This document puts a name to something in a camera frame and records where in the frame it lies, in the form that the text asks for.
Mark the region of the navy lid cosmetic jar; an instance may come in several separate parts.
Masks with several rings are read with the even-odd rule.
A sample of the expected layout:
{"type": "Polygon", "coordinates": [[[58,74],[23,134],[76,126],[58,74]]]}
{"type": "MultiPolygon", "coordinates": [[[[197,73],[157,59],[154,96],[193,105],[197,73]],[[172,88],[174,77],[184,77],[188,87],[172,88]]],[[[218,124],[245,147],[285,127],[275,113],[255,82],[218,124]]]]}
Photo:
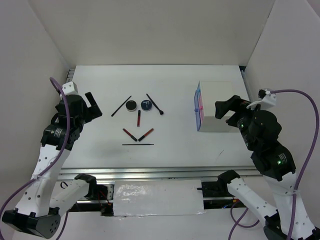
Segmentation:
{"type": "Polygon", "coordinates": [[[145,112],[148,112],[152,109],[153,107],[153,104],[150,100],[143,100],[141,103],[140,103],[140,106],[141,106],[141,109],[145,112]]]}

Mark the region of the dark red lip gloss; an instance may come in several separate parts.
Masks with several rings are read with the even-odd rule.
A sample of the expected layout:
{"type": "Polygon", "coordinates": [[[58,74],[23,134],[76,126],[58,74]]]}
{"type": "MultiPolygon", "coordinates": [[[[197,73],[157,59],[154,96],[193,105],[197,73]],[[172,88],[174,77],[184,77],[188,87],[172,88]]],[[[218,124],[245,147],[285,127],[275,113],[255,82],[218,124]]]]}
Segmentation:
{"type": "Polygon", "coordinates": [[[137,127],[140,127],[140,122],[141,122],[141,110],[138,110],[137,112],[137,127]]]}

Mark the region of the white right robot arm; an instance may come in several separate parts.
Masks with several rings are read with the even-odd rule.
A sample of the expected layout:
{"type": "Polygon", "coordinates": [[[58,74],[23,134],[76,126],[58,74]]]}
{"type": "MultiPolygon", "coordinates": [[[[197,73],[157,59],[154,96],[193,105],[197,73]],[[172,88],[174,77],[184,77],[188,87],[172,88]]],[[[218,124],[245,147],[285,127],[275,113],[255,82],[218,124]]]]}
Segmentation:
{"type": "Polygon", "coordinates": [[[256,169],[268,183],[275,206],[251,190],[234,171],[228,170],[218,177],[218,192],[233,195],[258,218],[269,240],[318,240],[320,229],[309,218],[301,195],[295,189],[296,166],[290,151],[278,141],[282,130],[276,116],[262,110],[259,103],[250,103],[238,95],[226,101],[215,102],[215,117],[237,127],[256,169]]]}

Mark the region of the pink drawer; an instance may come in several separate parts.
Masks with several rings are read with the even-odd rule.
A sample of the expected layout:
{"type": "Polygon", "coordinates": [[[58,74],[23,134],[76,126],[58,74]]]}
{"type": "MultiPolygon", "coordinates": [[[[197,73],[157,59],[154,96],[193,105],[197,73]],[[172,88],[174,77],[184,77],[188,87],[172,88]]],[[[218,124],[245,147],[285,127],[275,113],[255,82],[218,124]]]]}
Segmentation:
{"type": "Polygon", "coordinates": [[[198,91],[198,104],[199,104],[199,115],[200,115],[200,122],[201,122],[199,131],[201,131],[201,127],[204,124],[205,114],[204,114],[204,105],[203,105],[202,93],[201,93],[200,90],[198,91]]]}

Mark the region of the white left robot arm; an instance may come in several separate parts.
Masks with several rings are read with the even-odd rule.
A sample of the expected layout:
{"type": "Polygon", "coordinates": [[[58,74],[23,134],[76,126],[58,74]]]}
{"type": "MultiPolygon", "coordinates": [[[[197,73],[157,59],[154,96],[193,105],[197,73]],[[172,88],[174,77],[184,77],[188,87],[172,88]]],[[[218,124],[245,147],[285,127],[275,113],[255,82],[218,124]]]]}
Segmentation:
{"type": "Polygon", "coordinates": [[[2,222],[29,235],[52,238],[61,223],[61,217],[81,198],[98,198],[97,179],[80,173],[72,182],[53,196],[61,168],[79,139],[84,125],[103,114],[91,92],[82,98],[67,93],[56,105],[57,113],[43,131],[37,165],[25,186],[21,200],[14,209],[1,209],[2,222]]]}

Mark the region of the black lid cosmetic jar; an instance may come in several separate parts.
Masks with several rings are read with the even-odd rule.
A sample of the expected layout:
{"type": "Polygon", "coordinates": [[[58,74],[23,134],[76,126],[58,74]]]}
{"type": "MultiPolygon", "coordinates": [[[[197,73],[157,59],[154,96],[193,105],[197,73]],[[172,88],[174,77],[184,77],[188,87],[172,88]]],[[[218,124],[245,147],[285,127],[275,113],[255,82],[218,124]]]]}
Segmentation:
{"type": "Polygon", "coordinates": [[[125,104],[127,111],[134,112],[137,109],[137,103],[134,100],[128,100],[125,104]]]}

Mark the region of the blue drawer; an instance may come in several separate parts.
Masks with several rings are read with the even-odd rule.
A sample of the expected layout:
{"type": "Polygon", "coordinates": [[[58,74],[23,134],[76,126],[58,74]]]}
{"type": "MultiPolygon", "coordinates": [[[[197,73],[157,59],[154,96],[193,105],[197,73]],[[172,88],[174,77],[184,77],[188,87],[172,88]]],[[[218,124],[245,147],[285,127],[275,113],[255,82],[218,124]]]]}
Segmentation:
{"type": "Polygon", "coordinates": [[[194,94],[194,111],[195,112],[198,112],[199,111],[199,98],[201,96],[201,86],[200,86],[200,82],[198,82],[198,85],[197,85],[197,89],[195,91],[195,94],[194,94]]]}

